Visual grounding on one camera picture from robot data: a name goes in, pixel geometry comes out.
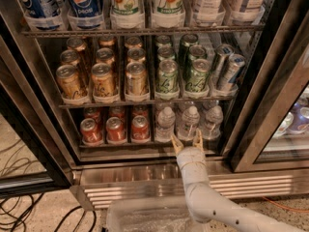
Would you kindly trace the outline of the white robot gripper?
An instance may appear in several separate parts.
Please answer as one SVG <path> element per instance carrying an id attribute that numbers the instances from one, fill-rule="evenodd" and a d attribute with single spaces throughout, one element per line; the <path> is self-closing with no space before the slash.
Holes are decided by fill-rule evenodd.
<path id="1" fill-rule="evenodd" d="M 174 134 L 171 135 L 171 142 L 177 155 L 177 164 L 182 173 L 183 184 L 187 186 L 195 183 L 208 183 L 210 180 L 206 157 L 203 153 L 202 132 L 199 129 L 196 130 L 191 147 L 184 148 Z"/>

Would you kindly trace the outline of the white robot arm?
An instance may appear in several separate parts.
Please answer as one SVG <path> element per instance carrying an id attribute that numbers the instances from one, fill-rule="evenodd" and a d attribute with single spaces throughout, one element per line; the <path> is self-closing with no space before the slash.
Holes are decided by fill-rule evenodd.
<path id="1" fill-rule="evenodd" d="M 186 206 L 191 216 L 204 223 L 209 219 L 230 225 L 238 232 L 304 232 L 290 224 L 241 207 L 211 187 L 203 138 L 196 131 L 191 146 L 184 147 L 171 135 L 177 164 L 182 173 Z"/>

